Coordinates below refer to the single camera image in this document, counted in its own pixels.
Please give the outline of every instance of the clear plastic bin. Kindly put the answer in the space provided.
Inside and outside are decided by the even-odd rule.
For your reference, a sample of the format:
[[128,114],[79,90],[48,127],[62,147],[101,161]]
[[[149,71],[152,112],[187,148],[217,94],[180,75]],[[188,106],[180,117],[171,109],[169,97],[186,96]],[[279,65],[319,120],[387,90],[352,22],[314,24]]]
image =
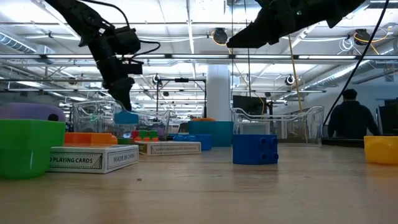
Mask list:
[[[129,138],[134,130],[157,130],[160,138],[169,133],[171,111],[145,114],[126,111],[115,101],[87,101],[73,104],[74,131],[81,133],[111,133],[117,138]],[[115,115],[123,114],[133,122],[115,123]]]
[[322,145],[323,106],[295,115],[253,116],[240,108],[231,109],[234,134],[276,134],[279,143]]

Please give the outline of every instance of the person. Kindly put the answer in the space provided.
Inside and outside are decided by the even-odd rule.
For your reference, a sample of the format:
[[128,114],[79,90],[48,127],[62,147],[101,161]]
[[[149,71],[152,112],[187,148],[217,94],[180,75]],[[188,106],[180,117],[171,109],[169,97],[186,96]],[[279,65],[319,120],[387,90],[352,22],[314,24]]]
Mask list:
[[354,89],[343,92],[344,102],[336,106],[330,116],[328,126],[330,137],[336,132],[338,138],[363,139],[368,129],[373,135],[379,135],[372,113],[356,101],[356,95]]

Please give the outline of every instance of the computer screen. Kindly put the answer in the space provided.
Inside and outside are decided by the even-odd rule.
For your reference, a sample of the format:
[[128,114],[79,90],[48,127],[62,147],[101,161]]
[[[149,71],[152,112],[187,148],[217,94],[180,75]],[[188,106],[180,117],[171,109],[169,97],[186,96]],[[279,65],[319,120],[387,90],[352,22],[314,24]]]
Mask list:
[[261,99],[264,101],[264,105],[262,104],[262,101],[256,96],[233,96],[233,107],[241,108],[250,115],[263,115],[261,114],[263,107],[264,114],[267,113],[267,99]]

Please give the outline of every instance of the green bowl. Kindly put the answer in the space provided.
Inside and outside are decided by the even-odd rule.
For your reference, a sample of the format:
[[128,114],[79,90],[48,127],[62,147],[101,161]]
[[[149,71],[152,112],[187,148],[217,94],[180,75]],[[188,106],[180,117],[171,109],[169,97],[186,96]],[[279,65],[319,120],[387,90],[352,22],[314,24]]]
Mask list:
[[0,119],[0,178],[29,179],[50,165],[51,147],[62,146],[65,123]]

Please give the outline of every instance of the table surface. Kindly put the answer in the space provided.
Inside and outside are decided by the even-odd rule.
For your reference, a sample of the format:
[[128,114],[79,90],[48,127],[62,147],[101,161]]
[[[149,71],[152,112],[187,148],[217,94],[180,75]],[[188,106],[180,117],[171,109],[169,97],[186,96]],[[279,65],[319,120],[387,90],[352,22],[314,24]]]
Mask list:
[[0,223],[397,223],[398,167],[363,149],[280,147],[278,165],[231,149],[140,157],[108,174],[0,180]]

